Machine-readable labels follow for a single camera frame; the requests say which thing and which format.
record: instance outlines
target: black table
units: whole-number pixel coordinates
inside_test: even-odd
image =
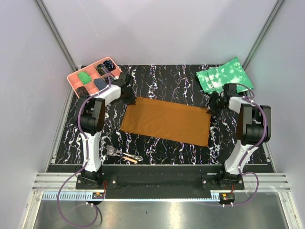
[[[208,98],[203,93],[196,72],[218,65],[123,65],[123,72],[134,78],[137,96],[168,102],[202,106]],[[82,164],[82,141],[72,118],[76,115],[76,95],[73,96],[67,121],[62,133],[55,164]],[[107,156],[104,147],[112,145],[123,152],[143,157],[145,165],[207,165],[223,163],[236,143],[238,115],[233,111],[223,111],[212,115],[208,147],[129,134],[120,130],[126,105],[113,101],[106,107],[105,125],[100,141],[103,164],[129,164],[119,157]],[[249,164],[268,164],[263,148],[253,153]]]

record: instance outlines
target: gray wall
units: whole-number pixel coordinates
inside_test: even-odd
[[[276,0],[44,0],[78,66],[243,62]]]
[[[3,0],[0,12],[0,228],[17,229],[46,166],[71,69],[33,0]]]
[[[286,1],[249,67],[256,101],[272,107],[270,148],[305,225],[305,1]]]

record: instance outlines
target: pink basket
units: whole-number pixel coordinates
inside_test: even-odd
[[[96,67],[100,64],[100,63],[104,63],[104,61],[112,61],[115,69],[113,71],[111,71],[111,73],[115,76],[116,79],[119,78],[120,73],[122,72],[120,70],[120,68],[118,67],[118,65],[110,58],[110,57],[106,57],[104,59],[101,59],[93,64],[88,65],[87,67],[84,67],[70,75],[68,75],[67,80],[70,83],[71,87],[73,88],[75,94],[77,95],[77,97],[80,97],[77,92],[76,89],[79,87],[84,86],[86,88],[86,90],[88,91],[89,94],[94,94],[96,92],[99,91],[99,89],[97,89],[97,87],[94,84],[94,80],[98,79],[98,78],[102,78],[104,79],[105,77],[107,77],[106,75],[102,75],[100,76],[100,74],[98,73],[98,71],[96,70]],[[87,84],[82,84],[82,82],[80,81],[80,79],[78,78],[78,74],[80,72],[86,72],[92,79],[91,82],[87,83]]]

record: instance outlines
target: wooden handle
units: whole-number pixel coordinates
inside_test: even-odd
[[[133,159],[131,159],[131,158],[129,158],[129,157],[124,156],[123,158],[126,159],[126,160],[128,160],[128,161],[131,161],[131,162],[133,162],[133,163],[135,163],[135,164],[138,163],[138,161],[133,160]]]

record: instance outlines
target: orange cloth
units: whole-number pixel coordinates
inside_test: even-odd
[[[128,105],[121,130],[198,146],[207,146],[210,118],[208,109],[137,97]]]

